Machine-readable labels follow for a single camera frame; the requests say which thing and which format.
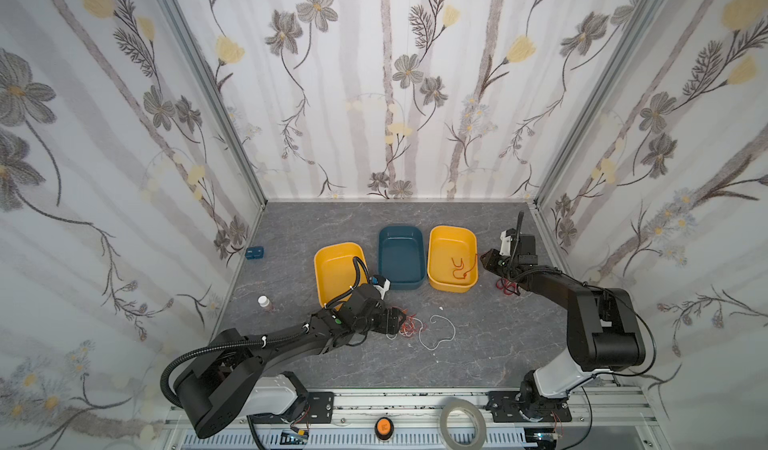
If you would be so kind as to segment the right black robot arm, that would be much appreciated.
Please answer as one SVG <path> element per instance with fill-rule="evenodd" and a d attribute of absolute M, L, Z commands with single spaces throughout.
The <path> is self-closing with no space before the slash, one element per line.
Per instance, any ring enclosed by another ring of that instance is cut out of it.
<path fill-rule="evenodd" d="M 536 239 L 522 232 L 525 213 L 500 235 L 500 248 L 479 257 L 498 277 L 501 291 L 525 291 L 566 311 L 566 349 L 523 378 L 515 407 L 529 421 L 563 408 L 575 389 L 599 376 L 628 377 L 632 367 L 653 368 L 658 356 L 650 326 L 634 310 L 629 293 L 581 282 L 557 268 L 541 265 Z"/>

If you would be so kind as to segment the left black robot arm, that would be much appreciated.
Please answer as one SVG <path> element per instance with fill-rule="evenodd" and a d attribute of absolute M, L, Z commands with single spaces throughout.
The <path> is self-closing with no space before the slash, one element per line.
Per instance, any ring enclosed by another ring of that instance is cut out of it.
<path fill-rule="evenodd" d="M 283 364 L 354 346 L 354 337 L 374 332 L 394 336 L 405 323 L 403 310 L 384 301 L 388 280 L 370 275 L 354 258 L 355 280 L 348 290 L 312 313 L 306 322 L 286 329 L 242 335 L 236 329 L 218 334 L 207 346 L 172 360 L 160 376 L 167 401 L 182 409 L 195 434 L 209 438 L 250 415 L 300 416 L 308 393 Z"/>

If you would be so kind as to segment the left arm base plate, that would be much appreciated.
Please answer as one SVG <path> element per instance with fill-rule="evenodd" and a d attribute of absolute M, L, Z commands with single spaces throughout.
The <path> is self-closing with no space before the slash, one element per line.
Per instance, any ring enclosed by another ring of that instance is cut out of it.
<path fill-rule="evenodd" d="M 330 424 L 334 410 L 335 394 L 333 392 L 309 392 L 299 396 L 283 414 L 250 415 L 248 420 L 254 424 L 290 424 L 314 425 Z"/>

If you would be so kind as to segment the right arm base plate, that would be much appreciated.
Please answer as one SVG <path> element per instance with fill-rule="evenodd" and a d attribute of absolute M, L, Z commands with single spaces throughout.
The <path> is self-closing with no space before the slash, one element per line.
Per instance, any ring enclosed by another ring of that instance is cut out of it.
<path fill-rule="evenodd" d="M 568 403 L 563 399 L 534 397 L 526 399 L 517 390 L 489 391 L 484 409 L 491 413 L 494 423 L 555 423 L 571 422 Z"/>

